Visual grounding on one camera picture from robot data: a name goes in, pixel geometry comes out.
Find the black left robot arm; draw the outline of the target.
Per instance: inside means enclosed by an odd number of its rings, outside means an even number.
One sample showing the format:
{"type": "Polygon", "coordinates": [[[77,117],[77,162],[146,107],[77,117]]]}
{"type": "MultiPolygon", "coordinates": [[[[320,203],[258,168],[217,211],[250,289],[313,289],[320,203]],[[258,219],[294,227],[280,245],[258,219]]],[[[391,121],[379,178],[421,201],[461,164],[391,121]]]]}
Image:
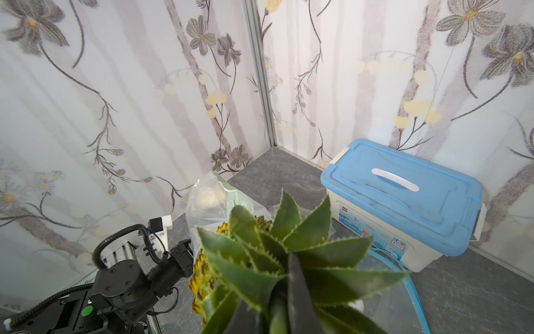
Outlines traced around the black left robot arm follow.
{"type": "Polygon", "coordinates": [[[1,321],[2,333],[149,333],[147,317],[160,299],[178,295],[176,284],[193,274],[191,240],[184,239],[158,256],[150,232],[131,225],[104,239],[93,251],[98,271],[93,282],[64,289],[33,308],[1,321]],[[155,266],[145,273],[136,260],[122,260],[108,267],[101,252],[132,232],[143,236],[145,251],[155,266]]]}

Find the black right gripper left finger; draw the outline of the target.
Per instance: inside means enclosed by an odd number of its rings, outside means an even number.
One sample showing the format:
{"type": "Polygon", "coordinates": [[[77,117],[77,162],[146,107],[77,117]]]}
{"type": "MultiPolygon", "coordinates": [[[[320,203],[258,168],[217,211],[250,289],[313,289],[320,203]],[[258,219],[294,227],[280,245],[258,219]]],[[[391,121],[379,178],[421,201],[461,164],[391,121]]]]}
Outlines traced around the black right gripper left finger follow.
{"type": "Polygon", "coordinates": [[[263,333],[263,317],[259,311],[249,308],[247,303],[239,303],[224,334],[260,334],[263,333]]]}

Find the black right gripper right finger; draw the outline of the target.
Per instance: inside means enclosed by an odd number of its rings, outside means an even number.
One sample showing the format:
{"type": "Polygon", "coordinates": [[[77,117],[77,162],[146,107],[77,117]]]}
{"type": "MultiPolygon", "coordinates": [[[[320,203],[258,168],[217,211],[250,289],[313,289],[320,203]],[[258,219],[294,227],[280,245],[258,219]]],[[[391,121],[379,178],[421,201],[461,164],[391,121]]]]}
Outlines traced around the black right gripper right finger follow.
{"type": "Polygon", "coordinates": [[[288,257],[288,270],[287,308],[291,333],[323,333],[299,258],[293,253],[290,253],[288,257]]]}

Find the blue-zip clear plastic bag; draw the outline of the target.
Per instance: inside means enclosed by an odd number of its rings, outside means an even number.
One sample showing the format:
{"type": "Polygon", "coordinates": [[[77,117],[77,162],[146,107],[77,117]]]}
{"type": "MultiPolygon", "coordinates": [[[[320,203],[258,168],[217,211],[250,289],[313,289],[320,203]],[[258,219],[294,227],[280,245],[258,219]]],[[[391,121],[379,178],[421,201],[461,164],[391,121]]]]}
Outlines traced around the blue-zip clear plastic bag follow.
{"type": "MultiPolygon", "coordinates": [[[[363,271],[406,270],[390,253],[377,248],[372,248],[357,268],[363,271]]],[[[350,307],[364,313],[388,333],[431,332],[411,278],[377,295],[353,302],[350,307]]]]}

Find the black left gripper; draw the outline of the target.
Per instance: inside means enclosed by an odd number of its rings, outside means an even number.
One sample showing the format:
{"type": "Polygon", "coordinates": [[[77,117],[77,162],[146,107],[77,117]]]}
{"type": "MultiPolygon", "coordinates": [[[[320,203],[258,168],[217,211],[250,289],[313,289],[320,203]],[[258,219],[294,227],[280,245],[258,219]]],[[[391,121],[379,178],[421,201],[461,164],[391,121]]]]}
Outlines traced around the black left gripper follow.
{"type": "Polygon", "coordinates": [[[147,278],[153,292],[170,292],[174,285],[182,278],[189,278],[193,274],[193,251],[191,240],[184,239],[178,243],[170,253],[155,267],[147,278]]]}

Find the green-zip bag with pineapple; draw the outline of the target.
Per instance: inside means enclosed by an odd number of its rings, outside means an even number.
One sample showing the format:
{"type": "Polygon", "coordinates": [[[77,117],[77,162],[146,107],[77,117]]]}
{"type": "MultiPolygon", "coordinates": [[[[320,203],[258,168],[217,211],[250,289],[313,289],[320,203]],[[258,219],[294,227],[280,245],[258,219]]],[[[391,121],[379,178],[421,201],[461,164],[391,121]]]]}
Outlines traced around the green-zip bag with pineapple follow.
{"type": "Polygon", "coordinates": [[[272,219],[271,213],[264,206],[230,185],[217,173],[209,172],[196,182],[189,193],[185,211],[195,255],[201,249],[196,228],[200,226],[215,231],[228,222],[232,208],[236,205],[245,207],[255,217],[263,217],[267,221],[272,219]]]}

